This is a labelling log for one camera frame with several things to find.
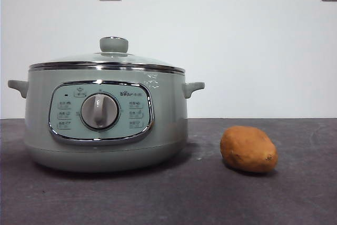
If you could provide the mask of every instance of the pot base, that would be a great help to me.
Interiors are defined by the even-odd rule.
[[[33,160],[63,171],[112,172],[131,170],[160,163],[178,153],[186,142],[147,149],[112,152],[60,152],[27,146]]]

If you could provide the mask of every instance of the white dial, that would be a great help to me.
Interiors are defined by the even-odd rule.
[[[106,94],[94,94],[82,104],[82,119],[94,129],[104,129],[114,123],[118,116],[115,100]]]

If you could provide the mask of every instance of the pot handle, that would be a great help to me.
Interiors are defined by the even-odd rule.
[[[8,87],[18,90],[24,99],[27,97],[28,81],[8,80]]]
[[[195,92],[197,90],[201,90],[205,88],[204,82],[195,82],[195,83],[186,83],[183,84],[183,92],[185,99],[189,99],[192,95],[192,92]]]

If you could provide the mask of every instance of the lid rim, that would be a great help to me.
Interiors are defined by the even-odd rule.
[[[143,63],[123,63],[123,62],[89,62],[89,61],[76,61],[76,62],[47,62],[47,63],[36,63],[29,66],[29,69],[36,69],[41,67],[72,67],[72,66],[102,66],[102,67],[130,67],[130,68],[142,68],[142,69],[152,69],[152,70],[166,70],[185,73],[185,69],[179,67],[173,67],[168,65],[160,64],[143,64]]]

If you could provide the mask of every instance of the brown potato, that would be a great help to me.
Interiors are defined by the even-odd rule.
[[[251,126],[228,128],[220,142],[225,163],[249,172],[269,172],[277,164],[275,145],[262,130]]]

